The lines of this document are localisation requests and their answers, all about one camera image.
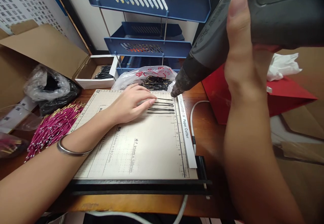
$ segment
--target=small white box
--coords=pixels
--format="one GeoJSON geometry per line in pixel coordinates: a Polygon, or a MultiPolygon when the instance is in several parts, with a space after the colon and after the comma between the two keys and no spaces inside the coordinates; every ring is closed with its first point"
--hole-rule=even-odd
{"type": "Polygon", "coordinates": [[[114,55],[92,55],[89,60],[81,68],[80,72],[75,77],[75,81],[83,89],[100,89],[110,88],[118,79],[116,66],[118,58],[114,55]],[[103,65],[111,65],[109,74],[113,76],[111,79],[93,79],[100,72],[100,67],[103,65]]]}

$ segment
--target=cable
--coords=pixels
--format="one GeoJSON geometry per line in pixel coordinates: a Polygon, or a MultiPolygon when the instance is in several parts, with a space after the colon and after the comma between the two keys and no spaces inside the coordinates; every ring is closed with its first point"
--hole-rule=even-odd
{"type": "Polygon", "coordinates": [[[193,131],[193,125],[192,125],[192,113],[193,113],[193,110],[195,109],[195,107],[199,104],[199,103],[202,103],[202,102],[209,102],[209,101],[199,101],[199,102],[196,102],[196,104],[194,104],[194,106],[192,107],[191,111],[190,111],[190,129],[191,129],[191,137],[192,137],[192,143],[193,143],[193,151],[196,155],[196,140],[195,140],[195,133],[193,131]]]}
{"type": "MultiPolygon", "coordinates": [[[[173,222],[173,224],[179,224],[183,213],[185,211],[186,208],[186,204],[188,201],[188,195],[185,195],[182,201],[182,205],[180,208],[180,211],[178,213],[178,216],[176,217],[175,221],[173,222]]],[[[125,216],[125,217],[129,217],[132,218],[134,220],[137,220],[138,222],[142,223],[142,224],[152,224],[149,221],[145,220],[144,218],[134,214],[134,213],[130,213],[130,212],[118,212],[118,211],[89,211],[86,212],[87,214],[93,215],[93,216],[125,216]]]]}

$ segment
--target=heat gun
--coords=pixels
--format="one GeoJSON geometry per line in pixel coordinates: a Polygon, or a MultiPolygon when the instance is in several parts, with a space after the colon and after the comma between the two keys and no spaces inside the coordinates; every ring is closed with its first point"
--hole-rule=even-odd
{"type": "MultiPolygon", "coordinates": [[[[194,87],[227,59],[228,6],[221,0],[175,78],[171,96],[194,87]]],[[[253,44],[284,49],[324,46],[324,0],[248,0],[253,44]]]]}

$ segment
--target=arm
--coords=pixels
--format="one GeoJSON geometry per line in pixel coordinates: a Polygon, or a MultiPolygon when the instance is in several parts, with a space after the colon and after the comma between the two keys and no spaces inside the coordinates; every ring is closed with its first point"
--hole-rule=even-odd
{"type": "Polygon", "coordinates": [[[232,0],[225,77],[232,96],[224,165],[233,202],[246,223],[303,224],[272,151],[266,74],[273,53],[252,51],[247,0],[232,0]]]}
{"type": "MultiPolygon", "coordinates": [[[[62,145],[86,152],[116,124],[129,122],[155,102],[155,96],[139,85],[129,86],[107,109],[97,113],[69,134],[62,145]],[[141,100],[148,100],[137,106],[141,100]]],[[[56,200],[86,156],[69,156],[56,143],[0,181],[1,223],[34,223],[56,200]]]]}

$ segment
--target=white tissue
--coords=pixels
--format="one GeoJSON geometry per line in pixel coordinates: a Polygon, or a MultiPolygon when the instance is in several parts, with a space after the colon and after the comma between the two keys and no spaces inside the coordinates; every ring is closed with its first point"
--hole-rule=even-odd
{"type": "Polygon", "coordinates": [[[284,75],[297,74],[302,71],[298,63],[295,62],[296,58],[298,58],[298,53],[291,55],[280,55],[275,53],[268,70],[267,80],[280,80],[284,75]]]}

